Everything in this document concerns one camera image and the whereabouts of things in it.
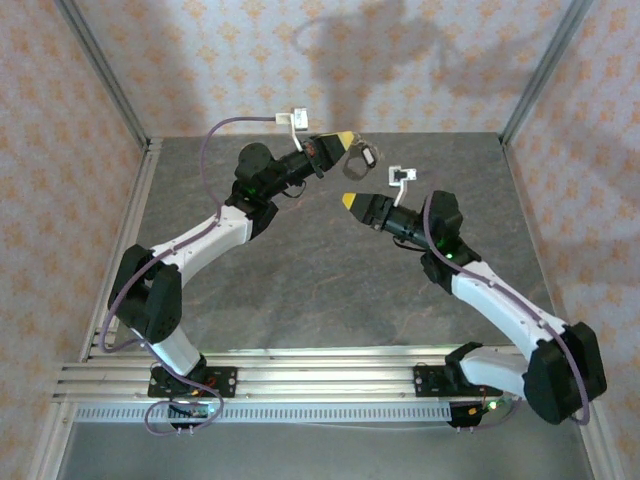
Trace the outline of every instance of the metal profile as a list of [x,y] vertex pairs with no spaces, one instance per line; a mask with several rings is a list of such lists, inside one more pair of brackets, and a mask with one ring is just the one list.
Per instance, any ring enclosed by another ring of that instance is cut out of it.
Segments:
[[[142,423],[149,406],[139,403],[87,403],[78,407],[76,423]],[[192,417],[168,409],[149,412],[151,422],[193,422]],[[451,420],[448,402],[404,403],[227,403],[216,423],[382,423],[447,422]]]
[[[518,355],[515,347],[495,347]],[[227,403],[379,403],[415,401],[413,366],[443,365],[455,347],[247,350],[207,356],[208,365],[238,367],[236,396]],[[66,364],[58,402],[152,403],[148,355],[101,357]],[[457,400],[475,400],[465,397]],[[449,401],[449,397],[424,399]]]
[[540,64],[533,72],[522,97],[500,135],[500,143],[503,145],[509,145],[522,126],[592,3],[593,0],[573,0],[571,2],[567,13],[551,39],[551,43],[549,43],[542,56]]
[[[90,353],[99,351],[96,347],[97,335],[99,335],[100,332],[100,324],[107,315],[106,306],[109,293],[111,292],[111,285],[113,285],[115,280],[122,254],[129,246],[135,243],[138,238],[138,230],[140,229],[142,214],[144,213],[144,208],[147,204],[147,197],[149,196],[153,174],[155,172],[156,165],[158,164],[161,150],[162,139],[153,138],[148,149],[142,155],[138,174],[136,175],[131,187],[131,198],[127,205],[127,210],[122,217],[120,228],[118,229],[118,239],[113,249],[113,253],[111,254],[109,265],[107,266],[106,274],[100,287],[100,293],[91,314],[91,323],[87,329],[82,350],[80,352],[80,362],[86,361],[87,358],[89,358]],[[111,328],[109,329],[110,340],[115,339],[116,330],[117,319],[114,319]]]
[[74,0],[55,0],[55,3],[67,21],[69,28],[78,39],[82,50],[93,66],[98,78],[100,78],[104,88],[107,90],[109,97],[122,115],[129,132],[133,135],[140,149],[145,149],[148,144],[148,138],[142,128],[142,124],[124,94],[118,79],[111,70],[104,53],[100,49],[78,5]]
[[591,402],[591,421],[580,430],[594,480],[625,480],[622,462],[601,400]]
[[72,403],[52,403],[49,406],[27,476],[29,480],[50,480],[58,477],[76,416],[76,406]]

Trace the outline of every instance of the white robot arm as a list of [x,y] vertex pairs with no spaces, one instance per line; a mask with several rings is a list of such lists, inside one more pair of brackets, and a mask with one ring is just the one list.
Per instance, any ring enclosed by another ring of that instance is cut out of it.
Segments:
[[[236,181],[219,216],[150,249],[133,245],[123,255],[109,308],[118,295],[122,298],[127,283],[139,276],[117,306],[116,315],[181,377],[201,384],[209,380],[204,357],[180,326],[182,289],[187,282],[220,255],[264,231],[278,211],[274,196],[286,195],[291,186],[306,186],[311,175],[322,178],[353,148],[359,150],[368,168],[375,166],[370,147],[353,132],[317,135],[303,142],[295,138],[295,132],[293,137],[296,149],[277,160],[261,143],[249,144],[240,152]],[[140,276],[154,260],[153,267]],[[193,390],[164,373],[155,380],[155,385],[164,386],[164,392],[171,396],[188,395]]]
[[558,424],[604,393],[593,330],[584,323],[567,324],[510,287],[460,238],[462,214],[455,195],[436,191],[430,198],[420,213],[385,195],[347,193],[343,203],[361,223],[391,233],[396,245],[417,246],[427,277],[482,313],[522,357],[467,343],[447,356],[444,367],[417,366],[416,394],[489,386],[526,398],[540,417]]

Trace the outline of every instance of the floor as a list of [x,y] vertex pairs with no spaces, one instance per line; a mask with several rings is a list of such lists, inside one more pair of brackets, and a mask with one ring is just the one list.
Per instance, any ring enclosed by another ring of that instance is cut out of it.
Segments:
[[194,437],[157,438],[142,424],[76,424],[58,478],[593,478],[577,427],[548,425],[526,406],[500,427],[473,434],[388,428],[214,424]]
[[[312,178],[300,199],[280,198],[271,226],[205,267],[183,291],[182,325],[202,351],[379,345],[506,343],[484,317],[429,282],[419,253],[355,221],[341,203],[349,191],[395,196],[388,166],[418,170],[404,201],[419,210],[439,188],[456,194],[462,236],[513,287],[551,310],[511,174],[491,133],[367,134],[385,155],[360,181],[339,165]],[[237,155],[252,141],[274,156],[286,136],[214,138],[208,177],[223,199]],[[165,139],[138,242],[151,247],[200,221],[213,208],[197,165],[199,138]],[[361,165],[350,162],[349,169]]]

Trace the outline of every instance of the patterned wallpaper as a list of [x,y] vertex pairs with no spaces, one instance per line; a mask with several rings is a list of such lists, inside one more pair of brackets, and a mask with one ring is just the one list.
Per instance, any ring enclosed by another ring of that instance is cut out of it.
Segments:
[[49,0],[0,2],[0,477],[76,361],[140,152]]
[[640,471],[640,11],[601,0],[516,138],[520,179],[560,313],[599,337],[617,446]]
[[315,131],[500,131],[570,1],[78,3],[147,134],[179,136],[293,105]]

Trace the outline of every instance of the purple cable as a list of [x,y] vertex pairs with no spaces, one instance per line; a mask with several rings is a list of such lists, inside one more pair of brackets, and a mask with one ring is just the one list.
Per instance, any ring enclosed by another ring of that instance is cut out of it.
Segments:
[[125,283],[124,287],[122,288],[122,290],[120,290],[120,292],[116,296],[113,304],[111,305],[111,308],[109,309],[109,311],[107,313],[107,317],[104,319],[104,322],[102,322],[102,328],[100,330],[100,337],[99,337],[99,340],[98,340],[98,346],[100,347],[100,350],[102,350],[104,353],[114,353],[114,352],[117,352],[119,350],[122,350],[125,347],[128,347],[129,345],[132,345],[132,344],[138,342],[138,340],[134,338],[134,339],[131,339],[131,340],[127,340],[126,342],[123,342],[120,345],[116,345],[115,347],[107,347],[107,345],[106,345],[107,331],[109,330],[109,327],[111,326],[111,322],[113,321],[113,317],[115,317],[116,312],[118,311],[118,309],[120,308],[120,305],[122,304],[122,302],[126,298],[127,293],[129,293],[129,290],[131,290],[131,287],[133,287],[133,285],[138,280],[140,280],[140,278],[142,278],[142,276],[145,273],[147,273],[149,271],[149,269],[151,267],[153,267],[156,263],[158,263],[160,260],[162,260],[163,258],[166,258],[167,256],[169,256],[172,253],[176,253],[178,250],[180,250],[180,249],[192,244],[196,240],[201,239],[202,237],[207,235],[209,232],[211,232],[211,230],[213,230],[216,227],[216,225],[218,224],[218,222],[220,220],[220,217],[222,216],[222,203],[220,202],[220,200],[218,200],[218,197],[216,197],[216,195],[213,193],[213,191],[211,191],[211,188],[209,187],[209,184],[207,183],[207,177],[206,177],[205,169],[204,169],[205,152],[206,152],[206,148],[207,148],[207,144],[209,143],[209,140],[211,139],[213,134],[220,127],[222,127],[224,125],[227,125],[228,123],[240,122],[240,121],[253,121],[253,122],[269,122],[269,121],[272,121],[273,122],[273,121],[275,121],[275,117],[231,117],[231,118],[227,118],[225,120],[222,120],[221,122],[216,124],[211,130],[209,130],[209,133],[207,133],[207,136],[204,138],[204,140],[202,142],[202,145],[200,146],[200,175],[202,176],[202,184],[204,185],[204,189],[207,192],[207,195],[209,195],[209,197],[211,197],[211,200],[213,200],[213,204],[216,207],[215,218],[207,226],[207,228],[205,228],[204,230],[196,233],[195,235],[193,235],[192,237],[187,238],[186,240],[183,240],[179,244],[175,245],[172,249],[165,250],[164,252],[159,253],[158,255],[154,256],[148,263],[146,263],[140,270],[138,270],[129,279],[129,281],[127,283]]
[[[222,127],[224,125],[227,125],[229,123],[232,123],[232,122],[240,122],[240,121],[273,122],[273,121],[275,121],[275,117],[231,117],[231,118],[227,118],[225,120],[222,120],[221,122],[216,124],[211,130],[209,130],[209,133],[204,138],[204,140],[202,142],[202,145],[200,146],[200,174],[202,176],[202,183],[204,185],[204,189],[207,192],[207,194],[209,195],[209,197],[211,197],[211,200],[213,200],[213,203],[214,203],[214,205],[216,207],[216,213],[215,213],[215,216],[214,216],[213,220],[211,221],[211,223],[209,225],[207,225],[207,227],[204,230],[196,233],[195,235],[187,238],[186,240],[183,240],[182,242],[178,243],[177,245],[174,245],[172,248],[169,248],[169,249],[165,250],[164,252],[159,253],[156,256],[154,256],[140,270],[138,270],[129,279],[129,281],[127,281],[127,283],[125,283],[124,287],[122,287],[122,290],[120,290],[120,292],[118,292],[118,295],[116,295],[116,298],[115,298],[113,304],[111,305],[111,308],[107,312],[106,318],[102,322],[102,327],[101,327],[101,330],[100,330],[100,337],[99,337],[99,340],[98,340],[98,346],[100,347],[100,350],[102,350],[104,353],[114,353],[114,352],[117,352],[119,350],[122,350],[125,347],[128,347],[129,345],[132,345],[134,343],[142,341],[142,345],[144,346],[144,348],[149,353],[151,353],[151,355],[156,359],[156,361],[158,361],[160,363],[160,365],[162,365],[162,367],[167,372],[169,372],[169,374],[172,375],[176,380],[178,380],[180,382],[183,382],[183,383],[185,383],[187,385],[191,385],[192,387],[197,388],[199,390],[204,390],[204,391],[209,392],[212,395],[214,395],[218,399],[218,401],[220,402],[220,406],[218,407],[216,412],[213,415],[211,415],[211,417],[209,417],[206,421],[202,422],[200,425],[198,425],[196,427],[191,427],[190,430],[191,430],[192,433],[195,432],[196,430],[199,430],[201,428],[204,428],[204,427],[207,427],[207,426],[211,425],[211,423],[216,418],[218,418],[220,416],[220,414],[222,413],[222,410],[224,408],[224,401],[222,400],[222,397],[220,396],[220,394],[218,394],[212,388],[209,388],[206,385],[202,385],[201,383],[193,382],[193,381],[181,376],[176,371],[174,371],[169,365],[167,365],[153,351],[153,349],[151,348],[151,345],[146,340],[144,340],[144,338],[142,338],[142,336],[140,335],[139,332],[134,332],[134,333],[136,333],[140,337],[140,339],[133,338],[131,340],[127,340],[126,342],[121,343],[120,345],[116,345],[115,347],[107,347],[107,345],[106,345],[107,331],[109,330],[109,327],[111,326],[111,322],[113,321],[113,318],[115,317],[115,313],[120,308],[120,305],[122,304],[123,300],[126,298],[127,293],[129,293],[129,290],[131,290],[131,287],[133,287],[133,285],[138,280],[140,280],[140,278],[142,278],[142,276],[145,273],[147,273],[149,271],[149,269],[151,269],[151,267],[153,267],[156,263],[158,263],[162,259],[168,257],[169,255],[177,253],[178,250],[180,250],[180,249],[192,244],[193,242],[195,242],[195,241],[201,239],[202,237],[204,237],[205,235],[209,234],[209,232],[211,232],[218,225],[218,222],[220,221],[220,217],[222,216],[222,203],[220,202],[220,200],[218,200],[218,197],[216,197],[216,195],[213,193],[213,191],[211,191],[211,188],[209,187],[209,184],[207,183],[207,178],[206,178],[205,169],[204,169],[205,152],[206,152],[206,148],[207,148],[207,144],[209,143],[209,140],[211,139],[213,134],[220,127]],[[144,416],[144,422],[145,422],[145,426],[147,428],[147,431],[149,431],[149,433],[151,433],[153,435],[164,437],[164,436],[168,436],[168,435],[174,435],[176,433],[180,434],[180,430],[178,430],[177,432],[174,432],[174,431],[160,432],[160,431],[157,431],[157,430],[153,430],[151,428],[151,426],[149,425],[149,415],[151,414],[151,410],[153,410],[154,408],[156,408],[159,405],[173,405],[173,406],[182,406],[182,407],[184,407],[185,405],[204,406],[206,404],[199,403],[199,402],[180,403],[180,402],[174,402],[174,401],[171,401],[171,400],[162,400],[160,402],[156,402],[153,405],[151,405],[149,407],[149,409],[147,410],[145,416]]]
[[[218,392],[216,392],[214,389],[207,387],[206,385],[203,385],[201,383],[198,382],[194,382],[192,380],[189,380],[186,377],[183,377],[182,375],[180,375],[179,373],[177,373],[173,368],[171,368],[169,365],[167,365],[166,363],[164,363],[162,361],[162,359],[156,354],[156,352],[153,351],[153,349],[151,348],[151,346],[145,342],[144,343],[144,347],[146,348],[146,350],[151,354],[151,356],[153,358],[156,359],[156,361],[158,363],[160,363],[162,365],[162,367],[171,374],[171,376],[173,376],[176,380],[181,381],[182,383],[185,383],[187,385],[191,385],[194,388],[197,388],[198,390],[204,390],[206,392],[209,392],[210,394],[212,394],[214,397],[216,397],[218,399],[218,401],[220,402],[220,405],[218,406],[218,409],[213,413],[213,415],[209,416],[204,422],[202,422],[199,425],[196,425],[195,427],[190,426],[189,430],[191,432],[191,434],[193,435],[197,430],[201,430],[203,428],[208,427],[209,425],[211,425],[214,420],[216,418],[218,418],[220,415],[222,415],[222,411],[224,410],[224,400],[222,399],[222,397],[220,396],[220,394]],[[180,402],[175,402],[173,400],[160,400],[159,402],[156,402],[154,404],[152,404],[146,411],[146,413],[144,414],[144,426],[146,427],[147,431],[152,434],[155,435],[156,437],[168,437],[168,436],[172,436],[172,435],[180,435],[181,429],[179,428],[178,430],[167,430],[164,432],[161,432],[159,430],[154,430],[153,428],[151,428],[151,424],[149,423],[149,416],[151,415],[151,411],[156,408],[159,407],[161,405],[171,405],[174,407],[185,407],[185,406],[192,406],[192,407],[208,407],[208,404],[206,403],[200,403],[200,402],[185,402],[185,403],[180,403]]]
[[562,337],[556,332],[553,328],[549,326],[547,322],[543,322],[542,317],[536,312],[534,309],[529,307],[524,301],[522,301],[517,295],[500,285],[499,283],[492,282],[488,278],[483,277],[482,275],[478,275],[477,273],[471,272],[466,268],[463,268],[459,265],[456,265],[447,257],[445,257],[440,251],[436,248],[435,243],[433,242],[433,238],[431,237],[431,230],[429,229],[429,211],[431,210],[431,201],[433,199],[433,195],[429,194],[424,202],[424,210],[422,213],[422,226],[424,228],[424,236],[429,244],[429,249],[433,252],[433,254],[438,257],[442,263],[447,265],[448,267],[456,270],[457,272],[463,273],[479,282],[484,283],[489,288],[494,288],[506,296],[509,300],[515,303],[521,310],[527,313],[535,322],[538,323],[539,326],[544,328],[544,330],[549,333],[553,337],[553,339],[558,343],[562,353],[564,353],[567,358],[567,362],[569,362],[569,367],[571,368],[571,373],[576,379],[576,384],[578,385],[578,391],[580,392],[580,400],[582,402],[582,409],[584,414],[582,418],[577,419],[575,417],[571,417],[573,421],[575,421],[578,425],[587,425],[589,420],[591,419],[591,412],[589,410],[589,397],[587,395],[587,389],[584,385],[584,380],[582,379],[582,375],[580,374],[580,369],[578,368],[578,364],[576,363],[575,358],[571,354],[569,347],[562,339]]

